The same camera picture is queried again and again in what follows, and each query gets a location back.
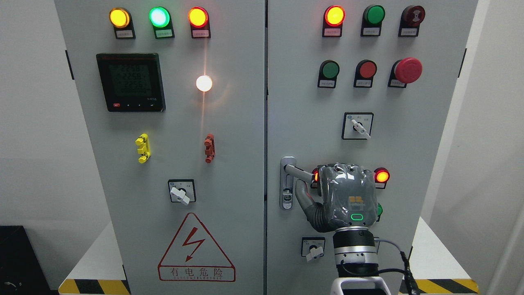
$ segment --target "green push button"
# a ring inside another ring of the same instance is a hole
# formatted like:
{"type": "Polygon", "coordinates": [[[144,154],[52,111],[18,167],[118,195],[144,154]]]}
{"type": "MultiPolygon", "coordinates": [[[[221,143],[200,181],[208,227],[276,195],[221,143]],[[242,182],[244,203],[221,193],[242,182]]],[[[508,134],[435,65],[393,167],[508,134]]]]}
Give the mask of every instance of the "green push button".
{"type": "Polygon", "coordinates": [[[351,214],[351,220],[362,221],[362,220],[364,220],[364,215],[362,215],[360,213],[351,214]]]}
{"type": "Polygon", "coordinates": [[[328,78],[333,79],[339,74],[340,68],[335,62],[327,62],[322,68],[322,74],[328,78]]]}
{"type": "Polygon", "coordinates": [[[380,5],[370,6],[364,12],[364,18],[372,25],[377,25],[384,20],[386,11],[380,5]]]}

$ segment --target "lightning bolt symbol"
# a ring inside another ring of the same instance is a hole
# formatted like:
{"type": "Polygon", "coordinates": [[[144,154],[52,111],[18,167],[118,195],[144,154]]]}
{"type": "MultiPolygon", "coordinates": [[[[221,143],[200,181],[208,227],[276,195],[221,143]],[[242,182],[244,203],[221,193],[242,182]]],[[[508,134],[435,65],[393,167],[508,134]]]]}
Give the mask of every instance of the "lightning bolt symbol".
{"type": "Polygon", "coordinates": [[[182,247],[183,246],[187,246],[187,245],[191,245],[191,244],[197,244],[197,247],[195,248],[195,250],[193,250],[193,252],[191,252],[190,255],[188,255],[186,258],[185,258],[185,261],[188,262],[190,259],[192,259],[193,257],[191,257],[191,255],[193,255],[195,253],[195,251],[200,247],[200,245],[202,245],[202,243],[205,241],[205,239],[201,239],[201,240],[198,240],[198,241],[192,241],[192,242],[189,242],[189,240],[193,237],[193,235],[197,232],[197,228],[196,227],[193,227],[193,229],[191,230],[191,232],[189,233],[188,237],[185,239],[185,242],[184,244],[182,244],[182,247]]]}

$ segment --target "gray metal panel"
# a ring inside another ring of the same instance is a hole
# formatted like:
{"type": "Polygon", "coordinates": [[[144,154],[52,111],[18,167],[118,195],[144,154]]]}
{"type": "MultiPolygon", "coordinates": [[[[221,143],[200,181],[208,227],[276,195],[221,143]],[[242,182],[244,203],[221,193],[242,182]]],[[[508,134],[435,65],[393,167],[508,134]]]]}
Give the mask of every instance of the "gray metal panel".
{"type": "MultiPolygon", "coordinates": [[[[398,242],[408,252],[414,237],[440,136],[461,65],[476,0],[350,1],[291,0],[269,2],[268,12],[268,294],[326,294],[337,277],[332,234],[318,234],[297,202],[279,208],[279,163],[294,156],[312,170],[336,161],[374,170],[386,167],[391,180],[378,201],[381,222],[375,236],[398,242]],[[322,17],[332,4],[346,11],[342,38],[322,38],[322,17]],[[380,37],[360,37],[362,13],[371,4],[386,10],[380,37]],[[399,38],[403,9],[422,5],[426,17],[419,37],[399,38]],[[387,88],[392,65],[419,58],[424,71],[406,89],[387,88]],[[316,87],[321,62],[341,66],[335,89],[316,87]],[[359,61],[377,63],[373,88],[353,88],[359,61]],[[344,112],[373,112],[372,139],[341,140],[344,112]],[[325,236],[325,255],[307,264],[300,256],[301,237],[325,236]]],[[[380,245],[379,268],[402,268],[393,246],[380,245]]],[[[384,275],[397,293],[401,275],[384,275]]]]}
{"type": "Polygon", "coordinates": [[[262,293],[264,1],[56,0],[56,6],[132,293],[262,293]],[[148,12],[156,5],[171,13],[175,39],[154,38],[148,12]],[[196,5],[210,14],[211,39],[190,37],[187,13],[196,5]],[[108,14],[117,6],[131,13],[135,40],[115,39],[108,14]],[[95,59],[101,52],[157,52],[165,112],[109,113],[95,59]],[[213,79],[205,97],[195,87],[204,73],[213,79]],[[141,165],[134,141],[143,132],[152,155],[141,165]],[[208,133],[217,152],[211,164],[204,162],[208,133]],[[173,178],[195,179],[196,203],[170,202],[173,178]],[[157,265],[188,212],[228,255],[236,282],[159,280],[157,265]]]}

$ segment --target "black cable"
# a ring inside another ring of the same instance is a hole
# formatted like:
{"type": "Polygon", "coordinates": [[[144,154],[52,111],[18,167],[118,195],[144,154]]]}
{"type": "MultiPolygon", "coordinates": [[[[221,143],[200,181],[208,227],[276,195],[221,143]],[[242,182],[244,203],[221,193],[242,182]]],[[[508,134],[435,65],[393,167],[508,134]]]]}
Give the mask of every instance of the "black cable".
{"type": "Polygon", "coordinates": [[[355,273],[355,272],[350,272],[349,270],[346,269],[346,267],[344,266],[344,260],[341,260],[340,264],[347,273],[349,273],[352,276],[356,276],[356,277],[372,277],[372,276],[376,276],[376,275],[379,275],[381,273],[386,273],[386,272],[399,272],[405,276],[407,275],[406,271],[400,268],[385,268],[379,271],[374,271],[374,272],[369,272],[369,273],[355,273]]]}

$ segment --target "green indicator light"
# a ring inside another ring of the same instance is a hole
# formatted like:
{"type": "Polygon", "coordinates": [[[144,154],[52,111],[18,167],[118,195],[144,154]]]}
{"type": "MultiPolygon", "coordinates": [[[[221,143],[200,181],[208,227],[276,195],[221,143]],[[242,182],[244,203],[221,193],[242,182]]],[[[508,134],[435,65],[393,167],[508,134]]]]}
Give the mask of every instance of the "green indicator light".
{"type": "Polygon", "coordinates": [[[322,74],[328,78],[328,79],[332,79],[332,78],[335,78],[336,75],[339,74],[339,71],[340,71],[340,68],[337,64],[335,64],[334,62],[328,62],[327,64],[324,65],[324,67],[322,68],[322,74]]]}
{"type": "Polygon", "coordinates": [[[351,220],[362,221],[362,220],[364,220],[364,215],[359,214],[359,213],[351,214],[351,220]]]}
{"type": "Polygon", "coordinates": [[[163,28],[168,25],[170,17],[169,12],[163,7],[153,7],[149,11],[149,20],[157,28],[163,28]]]}
{"type": "Polygon", "coordinates": [[[365,13],[366,21],[372,25],[377,25],[384,20],[386,11],[380,5],[375,5],[367,9],[365,13]]]}

